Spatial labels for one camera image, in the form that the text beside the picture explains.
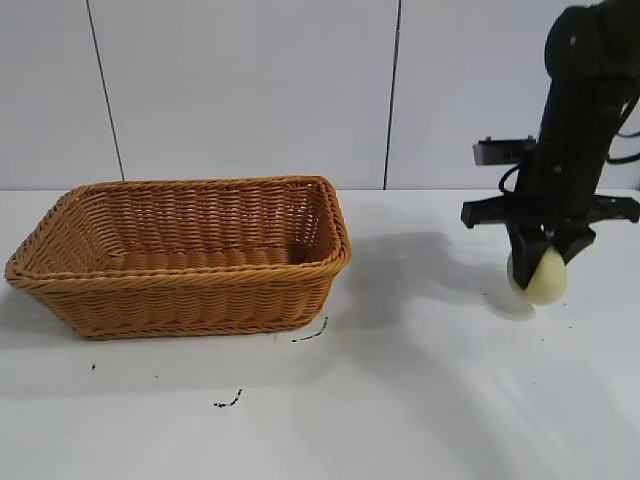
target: white tabletop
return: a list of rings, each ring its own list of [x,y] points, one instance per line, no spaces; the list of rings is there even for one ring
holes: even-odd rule
[[[0,478],[639,479],[640,229],[533,310],[459,220],[492,194],[342,192],[353,261],[297,332],[87,342],[2,283]],[[59,195],[0,192],[2,261]]]

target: black mark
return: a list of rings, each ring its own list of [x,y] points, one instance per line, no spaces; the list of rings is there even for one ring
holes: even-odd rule
[[[308,337],[302,337],[302,338],[296,338],[291,340],[292,343],[297,343],[297,342],[303,342],[304,340],[311,340],[312,338],[318,337],[320,335],[322,335],[322,332],[324,332],[324,329],[327,328],[327,323],[329,322],[329,317],[324,317],[324,324],[322,324],[322,328],[320,329],[319,332],[314,333],[313,335],[309,335]]]
[[[233,407],[236,403],[238,403],[238,400],[240,399],[240,395],[242,395],[242,389],[238,390],[238,393],[236,394],[236,398],[234,398],[232,402],[230,402],[230,403],[214,403],[213,406],[214,407],[218,407],[218,408]]]

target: woven basket wall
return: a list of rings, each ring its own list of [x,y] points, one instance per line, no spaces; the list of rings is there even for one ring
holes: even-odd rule
[[[258,333],[311,321],[350,258],[320,177],[116,182],[64,195],[5,276],[87,338]]]

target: white egg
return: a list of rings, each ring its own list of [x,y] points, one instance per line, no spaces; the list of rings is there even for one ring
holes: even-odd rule
[[[531,277],[531,282],[525,290],[513,279],[513,260],[509,255],[507,261],[507,276],[511,288],[529,303],[548,305],[557,302],[567,289],[567,266],[558,251],[548,248],[538,263],[538,268]]]

